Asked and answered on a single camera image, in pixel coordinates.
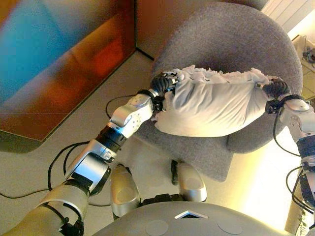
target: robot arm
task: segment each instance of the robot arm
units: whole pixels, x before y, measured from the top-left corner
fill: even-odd
[[[312,106],[299,95],[290,95],[285,82],[275,80],[263,90],[275,100],[266,104],[267,113],[278,113],[288,126],[300,155],[303,174],[299,177],[306,204],[315,209],[315,113]]]
[[[102,190],[110,175],[109,163],[140,125],[154,111],[162,110],[162,96],[178,78],[173,72],[164,72],[153,81],[154,89],[139,91],[113,113],[106,127],[70,164],[64,182],[5,236],[83,235],[89,196]]]

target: beige floor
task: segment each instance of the beige floor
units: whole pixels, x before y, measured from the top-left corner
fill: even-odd
[[[106,102],[146,88],[150,80],[150,66],[149,59],[135,53],[41,147],[26,154],[0,152],[0,191],[19,195],[45,188],[48,166],[58,151],[71,143],[94,138],[108,121],[104,112]],[[125,101],[113,103],[110,110]],[[296,151],[287,130],[278,138],[281,143],[286,143],[287,148]],[[178,192],[170,183],[170,159],[135,138],[126,142],[113,165],[117,163],[130,167],[142,198]],[[238,210],[282,230],[290,204],[285,175],[298,164],[299,158],[286,154],[274,142],[253,153],[237,154],[225,182],[216,182],[204,176],[207,202]],[[63,179],[62,161],[56,163],[52,175],[53,185]],[[107,183],[98,196],[91,198],[91,202],[108,203],[108,190]],[[0,197],[0,234],[22,220],[44,195],[38,193],[18,200]],[[85,220],[85,235],[92,235],[111,221],[110,207],[90,206]]]

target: gray chair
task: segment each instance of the gray chair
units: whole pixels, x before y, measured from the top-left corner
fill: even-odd
[[[254,67],[265,75],[281,77],[295,94],[302,90],[301,63],[285,31],[245,5],[212,2],[194,12],[160,51],[152,76],[191,64],[223,72],[243,72]],[[219,138],[169,135],[147,121],[136,137],[224,181],[233,153],[251,152],[272,140],[274,119],[274,115],[264,114],[244,129]],[[279,124],[277,132],[282,129]]]

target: black cable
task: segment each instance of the black cable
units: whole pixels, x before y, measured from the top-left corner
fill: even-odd
[[[79,146],[79,145],[73,146],[73,147],[70,149],[70,151],[67,153],[67,155],[65,156],[65,159],[64,159],[64,161],[63,161],[63,174],[64,174],[64,175],[65,175],[65,173],[66,173],[67,160],[68,160],[68,158],[69,158],[71,152],[72,152],[76,147],[78,147],[78,146]]]
[[[114,100],[116,100],[116,99],[119,99],[119,98],[124,98],[124,97],[133,97],[133,96],[135,96],[135,95],[136,95],[136,94],[133,94],[133,95],[125,95],[125,96],[119,96],[119,97],[115,97],[115,98],[109,100],[109,101],[107,102],[107,104],[106,104],[106,107],[105,107],[105,112],[106,112],[107,117],[108,117],[109,119],[111,118],[111,116],[110,116],[109,113],[108,113],[108,105],[109,105],[112,101],[114,101]]]
[[[302,171],[300,172],[296,182],[295,182],[295,185],[294,185],[294,191],[292,191],[288,185],[288,178],[290,176],[290,174],[298,169],[301,169],[302,166],[299,166],[299,167],[296,167],[294,168],[293,170],[291,170],[287,175],[286,175],[286,178],[285,178],[285,184],[286,184],[286,187],[287,189],[289,190],[289,192],[291,193],[291,197],[292,197],[292,200],[299,206],[301,207],[302,209],[304,209],[305,211],[309,212],[310,214],[313,214],[312,212],[312,209],[310,209],[309,206],[307,206],[306,204],[304,204],[300,199],[298,199],[295,195],[294,195],[294,192],[295,192],[295,189],[296,189],[296,186],[297,186],[297,183],[298,183],[298,178],[299,176],[302,174]]]
[[[274,122],[274,127],[273,127],[273,130],[272,130],[274,140],[275,140],[276,144],[277,144],[282,150],[284,150],[284,151],[286,151],[286,152],[288,152],[288,153],[290,153],[290,154],[292,154],[292,155],[300,156],[300,155],[298,155],[298,154],[295,154],[295,153],[293,153],[293,152],[290,152],[290,151],[284,149],[284,148],[278,143],[278,141],[277,141],[277,138],[276,138],[276,127],[277,127],[277,121],[278,121],[278,117],[279,117],[279,112],[280,112],[280,110],[277,112],[277,115],[276,115],[276,118],[275,118],[275,122]]]
[[[54,163],[58,160],[58,158],[61,156],[61,154],[67,150],[70,147],[73,146],[78,146],[78,145],[83,145],[83,144],[88,144],[90,141],[86,141],[86,142],[81,142],[81,143],[75,143],[75,144],[71,144],[69,146],[66,146],[65,148],[63,148],[55,157],[55,159],[52,161],[52,163],[50,164],[49,168],[48,168],[48,172],[47,172],[47,183],[48,183],[48,189],[49,191],[51,191],[53,188],[51,187],[51,169],[54,166]]]
[[[94,204],[94,203],[89,203],[89,205],[94,206],[94,207],[109,207],[110,206],[110,204],[99,205],[99,204]]]
[[[26,194],[24,194],[24,195],[16,196],[16,197],[11,197],[11,196],[5,195],[5,194],[3,194],[3,193],[0,193],[0,195],[3,196],[3,197],[5,197],[5,198],[8,198],[8,199],[17,199],[17,198],[27,197],[27,196],[32,195],[32,194],[34,194],[34,193],[39,193],[39,192],[43,192],[43,191],[48,191],[48,188],[35,190],[35,191],[33,191],[33,192],[26,193]]]

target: pillow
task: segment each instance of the pillow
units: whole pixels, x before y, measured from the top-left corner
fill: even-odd
[[[175,93],[165,94],[166,111],[154,118],[161,132],[225,136],[249,125],[265,111],[268,95],[255,84],[269,84],[269,80],[257,69],[223,74],[192,65],[173,71],[179,77]]]

